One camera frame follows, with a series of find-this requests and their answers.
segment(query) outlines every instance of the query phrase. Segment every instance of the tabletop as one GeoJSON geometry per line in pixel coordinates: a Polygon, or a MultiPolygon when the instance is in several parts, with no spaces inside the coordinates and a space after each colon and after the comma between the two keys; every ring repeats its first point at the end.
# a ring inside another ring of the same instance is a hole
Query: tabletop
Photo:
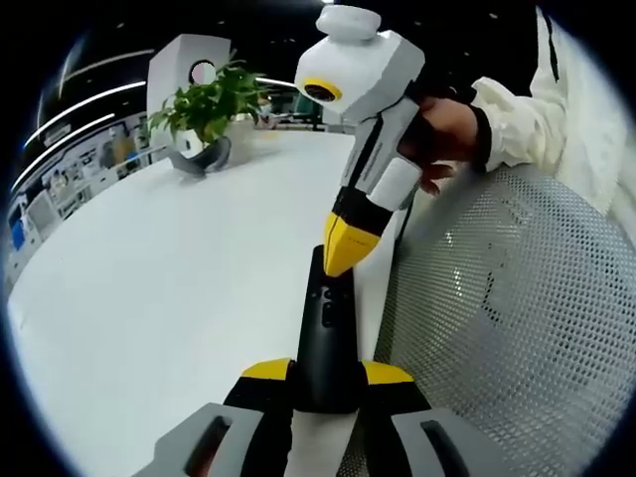
{"type": "MultiPolygon", "coordinates": [[[[158,437],[223,402],[244,369],[295,357],[312,248],[353,137],[254,134],[248,163],[205,179],[164,160],[116,183],[65,221],[16,283],[19,363],[82,474],[134,473],[158,437]]],[[[365,359],[395,235],[391,222],[355,272],[365,359]]],[[[295,413],[286,475],[335,475],[353,422],[295,413]]]]}

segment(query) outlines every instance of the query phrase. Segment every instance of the potted plant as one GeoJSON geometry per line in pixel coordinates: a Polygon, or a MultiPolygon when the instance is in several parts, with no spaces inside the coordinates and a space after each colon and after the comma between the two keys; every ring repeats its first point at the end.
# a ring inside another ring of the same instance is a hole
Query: potted plant
{"type": "Polygon", "coordinates": [[[232,147],[226,135],[228,126],[239,114],[249,114],[256,121],[258,98],[265,93],[256,81],[258,74],[248,72],[242,64],[225,64],[211,83],[179,87],[171,105],[165,99],[161,109],[151,114],[150,129],[163,125],[174,141],[179,132],[194,132],[203,150],[190,160],[203,169],[227,162],[232,147]]]}

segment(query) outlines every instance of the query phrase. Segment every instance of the person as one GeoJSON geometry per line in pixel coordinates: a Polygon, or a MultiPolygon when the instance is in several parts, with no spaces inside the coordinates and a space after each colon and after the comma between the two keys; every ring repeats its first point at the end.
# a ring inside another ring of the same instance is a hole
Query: person
{"type": "Polygon", "coordinates": [[[60,174],[60,171],[56,169],[53,173],[53,177],[51,178],[51,190],[55,197],[61,197],[64,191],[64,188],[69,183],[69,180],[66,175],[60,174]]]}
{"type": "Polygon", "coordinates": [[[260,129],[273,129],[276,121],[271,114],[271,101],[269,97],[262,94],[258,97],[258,124],[260,129]]]}
{"type": "Polygon", "coordinates": [[[112,145],[113,145],[113,141],[115,140],[116,137],[116,131],[114,127],[111,127],[108,130],[108,134],[110,136],[110,140],[104,142],[101,145],[101,153],[99,154],[99,166],[102,169],[110,169],[111,167],[114,167],[115,164],[117,163],[117,160],[115,159],[115,153],[113,151],[112,145]]]}
{"type": "Polygon", "coordinates": [[[424,147],[406,134],[398,151],[422,166],[421,188],[438,194],[453,175],[438,159],[534,163],[617,222],[636,246],[636,148],[631,118],[586,50],[537,10],[538,69],[532,97],[515,96],[493,79],[473,83],[469,104],[427,97],[421,115],[433,127],[424,147]]]}

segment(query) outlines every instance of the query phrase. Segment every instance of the white sleeve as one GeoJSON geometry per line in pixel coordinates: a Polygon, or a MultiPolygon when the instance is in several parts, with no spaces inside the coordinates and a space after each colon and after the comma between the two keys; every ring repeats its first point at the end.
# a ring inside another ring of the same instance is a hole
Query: white sleeve
{"type": "Polygon", "coordinates": [[[565,143],[566,71],[555,42],[557,83],[548,25],[539,10],[537,30],[539,60],[530,86],[532,97],[515,96],[493,79],[481,78],[473,84],[477,95],[472,104],[485,112],[491,127],[491,153],[486,164],[489,171],[502,162],[509,166],[533,162],[548,173],[557,169],[565,143]]]}

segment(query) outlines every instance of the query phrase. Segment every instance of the finger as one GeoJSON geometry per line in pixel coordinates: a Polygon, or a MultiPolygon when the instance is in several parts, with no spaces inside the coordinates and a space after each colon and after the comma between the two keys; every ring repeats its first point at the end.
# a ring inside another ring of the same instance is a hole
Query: finger
{"type": "Polygon", "coordinates": [[[455,175],[455,170],[445,164],[427,164],[422,168],[422,177],[427,180],[446,179],[455,175]]]}
{"type": "Polygon", "coordinates": [[[428,109],[422,109],[420,107],[421,116],[430,122],[433,127],[438,131],[446,131],[453,125],[455,117],[449,114],[448,108],[444,107],[445,103],[434,102],[428,109]]]}
{"type": "Polygon", "coordinates": [[[430,123],[417,115],[399,141],[397,152],[417,164],[431,162],[431,151],[436,142],[435,134],[435,129],[430,123]]]}
{"type": "Polygon", "coordinates": [[[419,183],[419,186],[424,192],[426,192],[427,194],[430,194],[431,196],[436,196],[439,194],[439,188],[432,181],[428,181],[424,179],[419,183]]]}
{"type": "Polygon", "coordinates": [[[419,110],[421,112],[426,112],[429,109],[432,109],[436,104],[437,104],[437,97],[433,97],[433,96],[427,96],[425,97],[422,102],[419,104],[419,110]]]}

